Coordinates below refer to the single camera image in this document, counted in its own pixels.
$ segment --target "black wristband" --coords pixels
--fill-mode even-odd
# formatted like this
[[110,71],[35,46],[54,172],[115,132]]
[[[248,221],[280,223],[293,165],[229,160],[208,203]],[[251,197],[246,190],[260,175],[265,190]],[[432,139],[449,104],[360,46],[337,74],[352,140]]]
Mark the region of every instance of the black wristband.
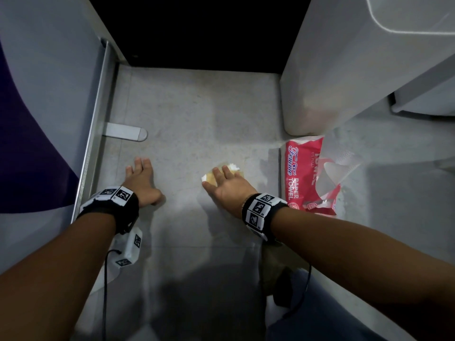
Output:
[[254,194],[250,196],[242,207],[242,220],[255,235],[268,243],[276,241],[270,224],[275,213],[287,207],[286,201],[270,194]]
[[87,213],[111,214],[116,222],[116,233],[123,235],[131,231],[139,216],[139,199],[125,187],[108,187],[81,206],[78,218]]

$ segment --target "silver metal edge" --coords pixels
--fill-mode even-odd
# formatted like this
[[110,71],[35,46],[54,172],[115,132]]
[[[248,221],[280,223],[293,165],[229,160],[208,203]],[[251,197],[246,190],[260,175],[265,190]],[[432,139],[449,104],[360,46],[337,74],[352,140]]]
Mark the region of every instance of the silver metal edge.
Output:
[[90,131],[84,154],[84,162],[82,164],[81,177],[77,187],[76,201],[74,203],[71,222],[76,220],[82,201],[88,200],[93,189],[96,162],[98,161],[101,137],[103,135],[103,128],[106,121],[116,62],[117,56],[115,51],[110,43],[106,42],[100,81],[98,84],[98,91],[96,93],[93,116],[91,119]]

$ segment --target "black surface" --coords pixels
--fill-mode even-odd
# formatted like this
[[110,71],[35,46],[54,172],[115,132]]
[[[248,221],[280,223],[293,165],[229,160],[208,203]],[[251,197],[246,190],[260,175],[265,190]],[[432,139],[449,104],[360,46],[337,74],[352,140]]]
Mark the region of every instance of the black surface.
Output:
[[282,73],[310,0],[90,0],[132,66]]

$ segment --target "tile floor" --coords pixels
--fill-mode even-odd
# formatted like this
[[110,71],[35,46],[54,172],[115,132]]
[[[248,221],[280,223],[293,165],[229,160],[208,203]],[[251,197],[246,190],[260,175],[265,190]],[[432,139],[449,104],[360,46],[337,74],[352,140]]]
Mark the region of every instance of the tile floor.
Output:
[[[110,120],[144,127],[149,136],[142,143],[104,139],[98,187],[122,183],[134,156],[148,156],[167,200],[142,210],[139,262],[109,285],[113,340],[263,339],[260,243],[218,210],[201,176],[232,162],[259,191],[278,194],[278,149],[289,138],[278,80],[275,74],[119,68]],[[454,263],[455,176],[433,165],[455,155],[454,128],[393,116],[385,100],[337,128],[338,140],[365,160],[344,182],[340,217]],[[368,327],[390,341],[412,340],[321,273],[314,275]],[[102,294],[89,302],[95,321],[85,332],[96,335]]]

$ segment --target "black cable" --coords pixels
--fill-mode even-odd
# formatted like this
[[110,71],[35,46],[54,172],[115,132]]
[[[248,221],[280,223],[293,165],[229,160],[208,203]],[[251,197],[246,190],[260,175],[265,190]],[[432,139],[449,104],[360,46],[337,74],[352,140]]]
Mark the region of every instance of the black cable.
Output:
[[300,309],[300,307],[301,307],[302,304],[304,303],[305,295],[306,295],[306,293],[307,293],[308,286],[310,285],[311,268],[312,268],[312,267],[311,267],[311,265],[310,265],[310,267],[309,267],[309,269],[308,269],[308,279],[307,279],[307,283],[306,283],[306,285],[305,285],[305,290],[304,290],[304,292],[303,292],[303,294],[302,294],[302,298],[300,298],[299,303],[298,303],[297,305],[295,305],[294,308],[293,308],[292,310],[286,312],[286,313],[283,315],[283,318],[289,318],[289,317],[291,317],[294,313],[296,313],[296,312]]
[[106,257],[104,258],[104,299],[103,299],[103,323],[102,323],[103,341],[106,341],[107,257],[109,256],[109,253],[111,253],[111,252],[116,252],[118,255],[120,255],[122,253],[120,250],[112,249],[107,252]]

